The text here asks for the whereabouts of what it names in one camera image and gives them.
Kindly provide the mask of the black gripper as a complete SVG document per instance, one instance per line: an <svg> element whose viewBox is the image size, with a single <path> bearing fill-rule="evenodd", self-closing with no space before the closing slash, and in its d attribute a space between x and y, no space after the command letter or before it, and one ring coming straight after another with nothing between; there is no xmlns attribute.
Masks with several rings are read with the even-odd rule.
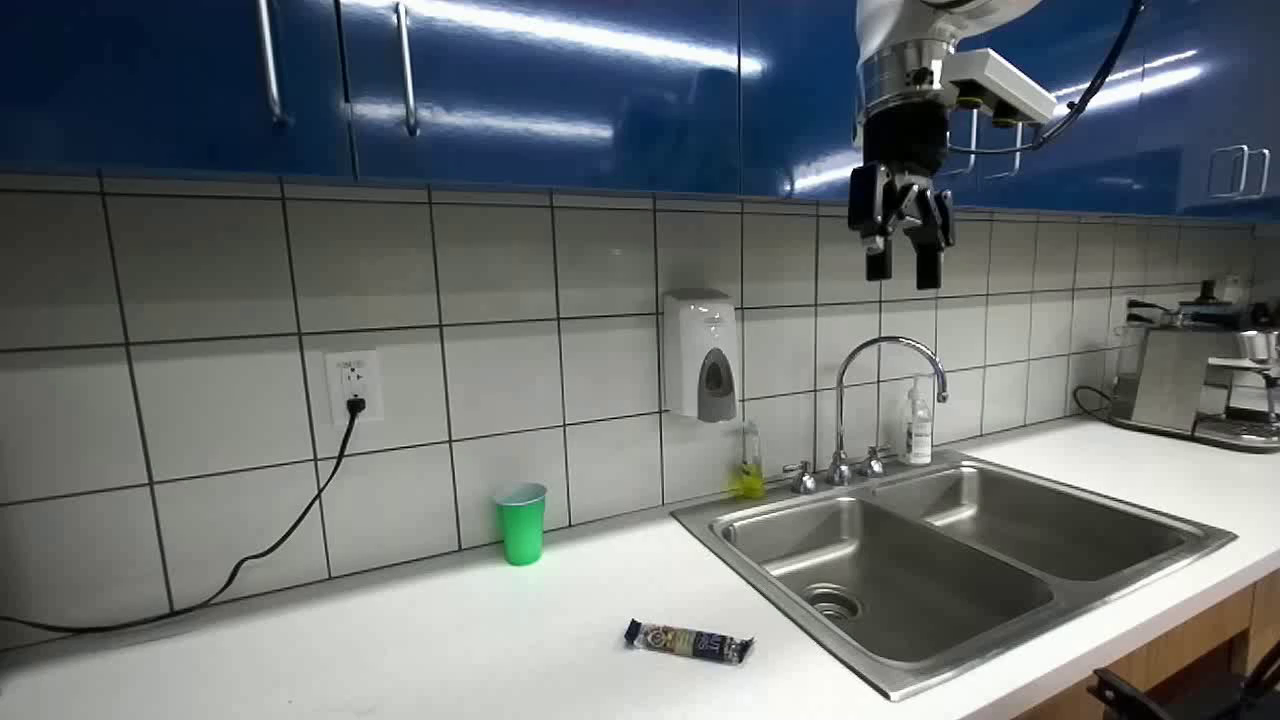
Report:
<svg viewBox="0 0 1280 720"><path fill-rule="evenodd" d="M942 102L907 102L866 118L866 161L850 186L850 223L866 236L866 277L893 279L893 236L916 246L916 290L942 290L952 208L936 187L947 148Z"/></svg>

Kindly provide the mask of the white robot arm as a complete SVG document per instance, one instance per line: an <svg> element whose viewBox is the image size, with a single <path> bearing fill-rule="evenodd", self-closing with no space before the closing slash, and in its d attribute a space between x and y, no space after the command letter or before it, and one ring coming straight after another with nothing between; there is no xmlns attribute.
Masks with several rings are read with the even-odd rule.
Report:
<svg viewBox="0 0 1280 720"><path fill-rule="evenodd" d="M916 285L944 279L956 246L952 195L936 186L952 112L1037 127L1056 118L1046 84L997 47L966 41L1028 17L1041 0L856 0L862 164L850 179L850 228L866 241L873 279L893 277L893 246L907 241Z"/></svg>

